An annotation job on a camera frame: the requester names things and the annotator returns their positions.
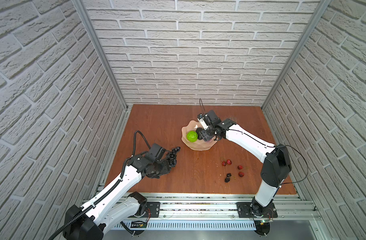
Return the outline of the dark grape bunch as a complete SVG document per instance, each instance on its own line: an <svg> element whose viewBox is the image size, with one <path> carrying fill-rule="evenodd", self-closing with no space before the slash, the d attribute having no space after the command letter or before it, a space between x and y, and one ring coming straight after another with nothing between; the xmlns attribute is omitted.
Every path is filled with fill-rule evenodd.
<svg viewBox="0 0 366 240"><path fill-rule="evenodd" d="M181 149L181 147L173 148L167 154L167 162L168 162L169 168L174 168L177 165L177 154L179 153L180 149Z"/></svg>

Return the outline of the green bumpy fruit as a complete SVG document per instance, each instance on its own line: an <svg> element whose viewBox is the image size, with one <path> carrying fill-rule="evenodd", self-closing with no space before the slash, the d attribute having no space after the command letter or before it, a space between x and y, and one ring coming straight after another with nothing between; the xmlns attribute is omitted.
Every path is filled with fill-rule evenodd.
<svg viewBox="0 0 366 240"><path fill-rule="evenodd" d="M189 131L186 135L186 138L189 142L194 143L198 140L198 134L196 131Z"/></svg>

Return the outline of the red cherry pair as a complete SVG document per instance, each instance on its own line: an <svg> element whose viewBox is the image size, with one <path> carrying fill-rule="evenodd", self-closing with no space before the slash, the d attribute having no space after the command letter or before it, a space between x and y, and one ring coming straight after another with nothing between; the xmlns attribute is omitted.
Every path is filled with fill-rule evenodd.
<svg viewBox="0 0 366 240"><path fill-rule="evenodd" d="M238 165L237 166L237 169L239 170L238 176L242 178L245 175L244 172L242 172L242 170L244 169L244 167L242 165Z"/></svg>
<svg viewBox="0 0 366 240"><path fill-rule="evenodd" d="M225 167L227 165L231 165L232 161L231 160L226 160L226 161L222 161L222 165Z"/></svg>

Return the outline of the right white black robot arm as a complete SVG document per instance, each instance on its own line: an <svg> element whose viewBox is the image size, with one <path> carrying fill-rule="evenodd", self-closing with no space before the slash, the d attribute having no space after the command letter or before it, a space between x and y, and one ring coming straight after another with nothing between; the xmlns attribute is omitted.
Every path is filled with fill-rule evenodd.
<svg viewBox="0 0 366 240"><path fill-rule="evenodd" d="M251 215L263 217L292 170L287 147L266 142L230 119L222 121L214 111L199 114L198 121L202 125L198 131L200 139L207 142L227 139L250 152L263 164L260 173L262 182L250 204Z"/></svg>

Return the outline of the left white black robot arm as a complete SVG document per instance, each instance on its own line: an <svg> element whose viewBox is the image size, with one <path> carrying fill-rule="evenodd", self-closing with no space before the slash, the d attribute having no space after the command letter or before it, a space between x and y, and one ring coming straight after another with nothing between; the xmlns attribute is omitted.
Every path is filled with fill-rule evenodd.
<svg viewBox="0 0 366 240"><path fill-rule="evenodd" d="M147 198L140 193L129 194L120 204L118 201L143 178L158 179L170 173L179 151L179 147L168 151L153 144L148 151L127 158L121 173L101 192L81 207L73 205L67 210L64 225L50 238L62 234L67 240L101 240L128 217L147 218Z"/></svg>

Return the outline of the pink wavy fruit bowl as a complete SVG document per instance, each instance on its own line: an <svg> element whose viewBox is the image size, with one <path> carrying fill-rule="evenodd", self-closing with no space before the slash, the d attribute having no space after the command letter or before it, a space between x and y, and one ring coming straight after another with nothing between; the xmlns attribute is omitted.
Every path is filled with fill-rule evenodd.
<svg viewBox="0 0 366 240"><path fill-rule="evenodd" d="M212 138L210 141L206 142L203 139L199 139L199 133L198 134L198 140L194 143L191 143L187 140L186 135L189 131L196 131L198 128L202 128L201 124L199 122L196 122L194 120L191 120L189 124L185 127L182 127L182 141L189 147L191 150L194 151L206 151L209 150L212 146L214 146L217 142L215 141L215 138Z"/></svg>

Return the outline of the dark cherry pair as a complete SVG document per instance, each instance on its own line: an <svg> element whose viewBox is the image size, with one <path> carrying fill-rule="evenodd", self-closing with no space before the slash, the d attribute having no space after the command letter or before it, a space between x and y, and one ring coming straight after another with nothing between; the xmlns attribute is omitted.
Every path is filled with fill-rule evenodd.
<svg viewBox="0 0 366 240"><path fill-rule="evenodd" d="M226 174L226 177L225 177L225 183L229 183L231 180L235 180L236 178L231 174L231 173L228 173Z"/></svg>

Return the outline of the aluminium mounting rail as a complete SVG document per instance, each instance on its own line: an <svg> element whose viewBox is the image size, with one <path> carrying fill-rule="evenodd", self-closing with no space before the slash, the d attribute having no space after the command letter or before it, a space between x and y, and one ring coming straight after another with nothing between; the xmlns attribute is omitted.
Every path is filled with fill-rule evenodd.
<svg viewBox="0 0 366 240"><path fill-rule="evenodd" d="M266 235L278 221L309 221L313 227L322 219L311 201L297 195L279 195L263 211L252 213L252 195L125 193L122 197L97 197L82 208L103 232L110 230L215 230L256 231Z"/></svg>

